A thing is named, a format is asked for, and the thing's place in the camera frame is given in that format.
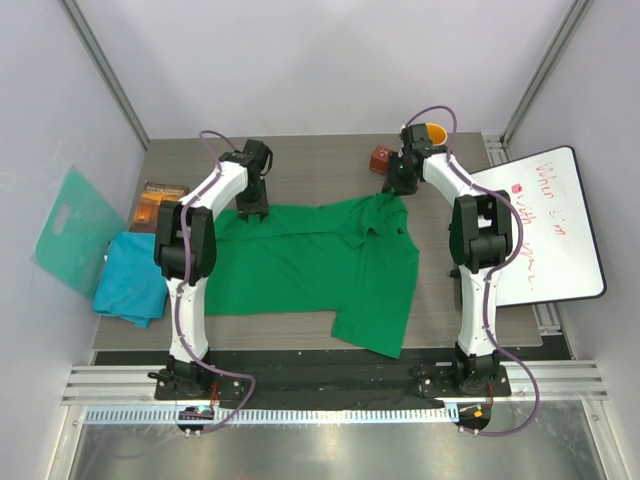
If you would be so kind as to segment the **red cube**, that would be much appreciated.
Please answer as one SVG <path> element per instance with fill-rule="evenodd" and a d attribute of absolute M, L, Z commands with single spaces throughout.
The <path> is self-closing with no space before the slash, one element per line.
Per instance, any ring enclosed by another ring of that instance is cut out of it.
<path fill-rule="evenodd" d="M 375 173 L 385 175 L 388 170 L 392 150 L 384 146 L 377 146 L 370 155 L 369 169 Z"/>

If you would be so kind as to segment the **green t shirt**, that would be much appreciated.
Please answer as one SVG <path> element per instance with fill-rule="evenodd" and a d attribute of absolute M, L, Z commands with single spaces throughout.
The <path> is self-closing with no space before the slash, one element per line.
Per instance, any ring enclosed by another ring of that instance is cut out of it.
<path fill-rule="evenodd" d="M 263 222 L 225 210 L 215 229 L 206 315 L 332 311 L 333 337 L 399 357 L 419 273 L 400 197 L 274 205 Z"/>

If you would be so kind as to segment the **brown book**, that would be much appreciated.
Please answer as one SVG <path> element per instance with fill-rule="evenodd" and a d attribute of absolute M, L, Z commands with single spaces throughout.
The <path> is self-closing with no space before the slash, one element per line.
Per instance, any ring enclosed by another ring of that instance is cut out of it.
<path fill-rule="evenodd" d="M 147 181 L 144 184 L 135 208 L 130 231 L 154 233 L 156 231 L 158 211 L 164 200 L 177 201 L 187 195 L 190 189 L 183 185 L 161 184 Z"/>

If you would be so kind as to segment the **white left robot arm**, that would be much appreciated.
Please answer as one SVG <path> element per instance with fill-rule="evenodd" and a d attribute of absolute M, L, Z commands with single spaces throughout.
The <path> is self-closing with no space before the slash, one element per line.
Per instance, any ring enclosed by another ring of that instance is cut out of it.
<path fill-rule="evenodd" d="M 209 352 L 205 293 L 217 259 L 214 222 L 232 201 L 240 219 L 246 221 L 251 215 L 265 219 L 269 213 L 265 176 L 272 165 L 272 150 L 249 139 L 241 150 L 223 153 L 193 192 L 159 206 L 154 261 L 171 302 L 169 355 L 179 362 L 199 363 Z"/>

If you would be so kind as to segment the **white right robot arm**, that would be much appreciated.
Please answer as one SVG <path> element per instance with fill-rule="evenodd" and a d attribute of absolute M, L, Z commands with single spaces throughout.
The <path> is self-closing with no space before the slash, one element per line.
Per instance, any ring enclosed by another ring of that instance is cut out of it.
<path fill-rule="evenodd" d="M 452 207 L 449 252 L 461 277 L 462 323 L 451 380 L 457 391 L 472 395 L 488 381 L 485 367 L 497 367 L 498 283 L 521 248 L 522 241 L 513 239 L 517 216 L 508 193 L 477 183 L 428 125 L 402 127 L 400 140 L 400 150 L 390 153 L 383 190 L 412 195 L 426 182 Z"/>

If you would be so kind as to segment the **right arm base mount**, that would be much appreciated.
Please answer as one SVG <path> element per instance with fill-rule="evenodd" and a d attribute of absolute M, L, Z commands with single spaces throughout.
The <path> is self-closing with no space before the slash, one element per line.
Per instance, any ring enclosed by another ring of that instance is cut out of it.
<path fill-rule="evenodd" d="M 416 382 L 416 394 L 424 399 L 436 398 L 506 398 L 512 394 L 507 371 L 500 366 L 497 374 L 471 374 L 467 378 L 451 362 L 419 364 L 409 369 Z"/>

